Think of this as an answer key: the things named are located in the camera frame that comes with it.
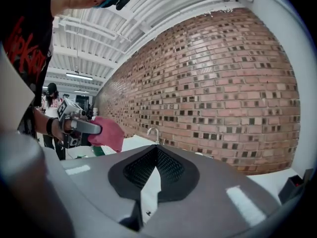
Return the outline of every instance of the white tape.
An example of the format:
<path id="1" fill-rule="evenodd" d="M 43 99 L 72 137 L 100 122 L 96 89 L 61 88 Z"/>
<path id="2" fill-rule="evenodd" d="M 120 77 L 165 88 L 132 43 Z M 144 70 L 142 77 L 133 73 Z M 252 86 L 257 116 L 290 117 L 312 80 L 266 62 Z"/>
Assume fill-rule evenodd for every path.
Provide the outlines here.
<path id="1" fill-rule="evenodd" d="M 250 227 L 266 219 L 266 215 L 246 196 L 239 186 L 229 188 L 226 192 Z"/>
<path id="2" fill-rule="evenodd" d="M 88 165 L 83 165 L 81 167 L 77 167 L 77 168 L 73 168 L 73 169 L 67 169 L 65 170 L 66 173 L 71 176 L 71 175 L 75 175 L 75 174 L 79 174 L 81 172 L 85 172 L 90 170 L 90 167 Z"/>

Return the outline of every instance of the white ceiling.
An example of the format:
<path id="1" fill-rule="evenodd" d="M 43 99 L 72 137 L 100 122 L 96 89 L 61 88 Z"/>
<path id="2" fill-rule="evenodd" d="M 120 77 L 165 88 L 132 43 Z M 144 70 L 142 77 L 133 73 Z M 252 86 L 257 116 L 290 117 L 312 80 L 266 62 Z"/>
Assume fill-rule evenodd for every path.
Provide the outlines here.
<path id="1" fill-rule="evenodd" d="M 179 15 L 216 6 L 224 0 L 131 0 L 121 11 L 105 9 L 67 10 L 53 23 L 54 54 L 45 84 L 54 82 L 60 92 L 88 91 L 96 95 L 111 75 Z M 79 71 L 92 81 L 71 78 Z"/>

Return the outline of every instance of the black t-shirt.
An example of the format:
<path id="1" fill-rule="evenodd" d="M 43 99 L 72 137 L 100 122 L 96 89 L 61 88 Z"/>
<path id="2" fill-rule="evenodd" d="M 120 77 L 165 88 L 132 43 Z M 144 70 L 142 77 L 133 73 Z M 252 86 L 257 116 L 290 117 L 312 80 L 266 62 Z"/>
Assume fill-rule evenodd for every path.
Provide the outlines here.
<path id="1" fill-rule="evenodd" d="M 18 129 L 36 137 L 34 107 L 41 105 L 42 87 L 52 56 L 51 0 L 14 0 L 13 5 L 2 7 L 1 10 L 4 10 L 5 15 L 0 39 L 4 50 L 35 94 Z"/>

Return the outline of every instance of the faucet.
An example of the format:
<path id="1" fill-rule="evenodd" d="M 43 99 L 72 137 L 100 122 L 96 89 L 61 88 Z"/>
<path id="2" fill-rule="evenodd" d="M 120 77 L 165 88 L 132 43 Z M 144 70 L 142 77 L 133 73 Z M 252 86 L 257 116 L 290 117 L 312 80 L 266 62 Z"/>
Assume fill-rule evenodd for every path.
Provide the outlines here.
<path id="1" fill-rule="evenodd" d="M 151 127 L 149 128 L 148 132 L 147 132 L 147 136 L 150 135 L 150 132 L 152 129 L 155 129 L 155 131 L 157 132 L 157 140 L 155 141 L 155 144 L 159 145 L 159 130 L 155 127 Z"/>

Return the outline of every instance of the brick wall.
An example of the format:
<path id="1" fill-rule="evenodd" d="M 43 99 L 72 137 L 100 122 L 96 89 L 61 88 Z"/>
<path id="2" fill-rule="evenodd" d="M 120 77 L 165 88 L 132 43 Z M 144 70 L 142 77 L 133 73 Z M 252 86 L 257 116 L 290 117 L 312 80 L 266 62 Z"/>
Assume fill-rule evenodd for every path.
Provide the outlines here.
<path id="1" fill-rule="evenodd" d="M 244 8 L 161 33 L 122 65 L 96 104 L 126 137 L 146 137 L 156 126 L 161 142 L 212 155 L 249 175 L 289 167 L 299 137 L 291 64 Z"/>

